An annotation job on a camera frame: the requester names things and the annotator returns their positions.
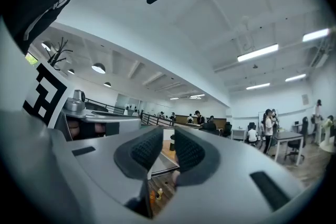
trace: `bottle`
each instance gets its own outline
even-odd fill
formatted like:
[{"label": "bottle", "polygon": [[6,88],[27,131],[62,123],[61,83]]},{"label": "bottle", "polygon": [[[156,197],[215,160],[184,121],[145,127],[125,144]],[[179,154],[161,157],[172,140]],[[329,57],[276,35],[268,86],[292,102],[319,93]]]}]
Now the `bottle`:
[{"label": "bottle", "polygon": [[153,204],[155,202],[155,192],[152,190],[150,196],[149,196],[150,204]]},{"label": "bottle", "polygon": [[161,198],[162,198],[162,194],[163,194],[162,188],[160,188],[160,189],[157,191],[157,194],[159,195],[159,196],[157,197],[157,199],[158,199],[158,200],[161,200]]}]

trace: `window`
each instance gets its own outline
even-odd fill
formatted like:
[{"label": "window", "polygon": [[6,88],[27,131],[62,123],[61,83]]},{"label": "window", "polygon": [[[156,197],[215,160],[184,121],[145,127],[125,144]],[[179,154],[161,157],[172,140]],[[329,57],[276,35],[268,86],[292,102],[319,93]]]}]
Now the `window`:
[{"label": "window", "polygon": [[32,66],[38,62],[38,60],[30,53],[26,54],[26,59]]}]

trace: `wooden floor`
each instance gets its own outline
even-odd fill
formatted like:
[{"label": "wooden floor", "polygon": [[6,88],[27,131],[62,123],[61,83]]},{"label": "wooden floor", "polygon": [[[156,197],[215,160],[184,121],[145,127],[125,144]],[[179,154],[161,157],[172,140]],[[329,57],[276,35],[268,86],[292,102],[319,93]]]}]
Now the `wooden floor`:
[{"label": "wooden floor", "polygon": [[[310,137],[308,137],[306,146],[302,152],[305,156],[304,162],[300,163],[299,166],[295,165],[295,159],[293,159],[294,162],[292,162],[291,159],[287,157],[286,161],[284,161],[286,145],[283,144],[280,147],[277,162],[287,168],[297,179],[301,180],[306,187],[315,183],[324,175],[324,169],[329,162],[331,154],[321,150],[318,145],[311,144]],[[269,150],[269,156],[275,154],[275,151],[276,147],[271,147]],[[152,179],[148,182],[150,192],[154,190],[156,193],[159,188],[162,188],[163,190],[162,199],[156,200],[152,205],[153,214],[155,216],[164,208],[175,193],[172,173],[152,177]]]}]

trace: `railing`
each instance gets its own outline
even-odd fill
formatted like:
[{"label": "railing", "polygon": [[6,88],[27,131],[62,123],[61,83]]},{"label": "railing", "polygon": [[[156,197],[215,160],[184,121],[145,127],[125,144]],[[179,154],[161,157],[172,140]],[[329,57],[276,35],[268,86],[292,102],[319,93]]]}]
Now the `railing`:
[{"label": "railing", "polygon": [[174,126],[186,126],[190,128],[197,128],[200,127],[195,124],[187,124],[187,123],[180,123],[176,121],[171,121],[167,119],[161,119],[156,116],[152,116],[146,113],[142,114],[141,123],[145,125],[161,125],[163,127],[174,127]]},{"label": "railing", "polygon": [[87,109],[111,112],[113,114],[118,114],[118,115],[124,115],[125,109],[117,108],[116,106],[100,103],[100,102],[91,100],[89,98],[85,98],[85,103],[86,103],[85,106]]}]

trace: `white ceiling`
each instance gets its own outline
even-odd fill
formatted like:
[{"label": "white ceiling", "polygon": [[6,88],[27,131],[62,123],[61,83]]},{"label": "white ceiling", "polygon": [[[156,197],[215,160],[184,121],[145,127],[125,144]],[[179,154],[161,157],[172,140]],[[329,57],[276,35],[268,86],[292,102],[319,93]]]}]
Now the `white ceiling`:
[{"label": "white ceiling", "polygon": [[[323,0],[159,0],[153,5],[145,0],[72,1],[87,3],[100,12],[111,5],[122,5],[134,17],[141,10],[170,24],[192,42],[192,49],[211,64],[213,73],[230,92],[268,82],[280,85],[286,78],[303,72],[309,75],[312,60],[324,43],[321,40],[302,43],[302,36],[335,24]],[[43,38],[59,40],[66,34],[49,28],[38,42]],[[171,76],[158,74],[137,57],[130,59],[100,44],[69,35],[67,38],[75,50],[72,66],[76,68],[101,62],[108,72],[124,78],[129,78],[133,70],[129,79],[141,84],[149,81],[146,87],[168,97],[200,92],[185,83],[179,85]],[[237,61],[239,55],[275,43],[279,44],[279,51],[274,54],[242,63]]]}]

